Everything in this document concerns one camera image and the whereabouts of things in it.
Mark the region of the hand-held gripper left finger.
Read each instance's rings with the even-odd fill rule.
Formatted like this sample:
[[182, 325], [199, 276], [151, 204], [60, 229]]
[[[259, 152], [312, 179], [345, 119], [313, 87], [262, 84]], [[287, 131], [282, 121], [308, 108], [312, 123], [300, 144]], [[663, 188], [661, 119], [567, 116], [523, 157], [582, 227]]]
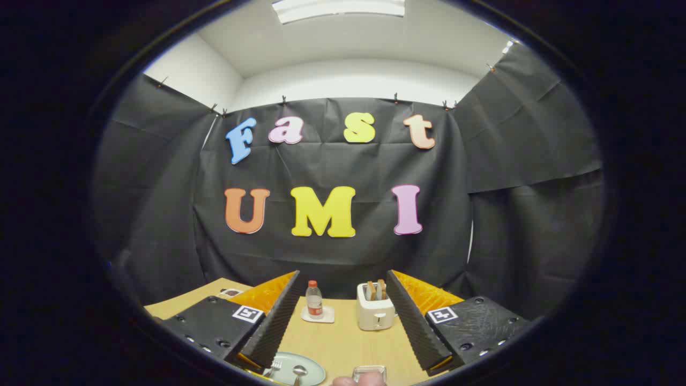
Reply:
[[272, 366], [301, 295], [301, 272], [296, 270], [228, 300], [206, 296], [171, 317], [155, 320], [218, 361], [263, 372]]

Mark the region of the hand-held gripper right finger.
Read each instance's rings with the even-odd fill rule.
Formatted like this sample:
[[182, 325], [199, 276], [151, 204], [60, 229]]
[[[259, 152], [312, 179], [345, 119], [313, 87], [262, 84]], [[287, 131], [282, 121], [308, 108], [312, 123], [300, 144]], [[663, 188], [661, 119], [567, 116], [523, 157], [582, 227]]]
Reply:
[[487, 296], [463, 300], [395, 270], [387, 272], [385, 283], [419, 366], [429, 376], [492, 356], [531, 325]]

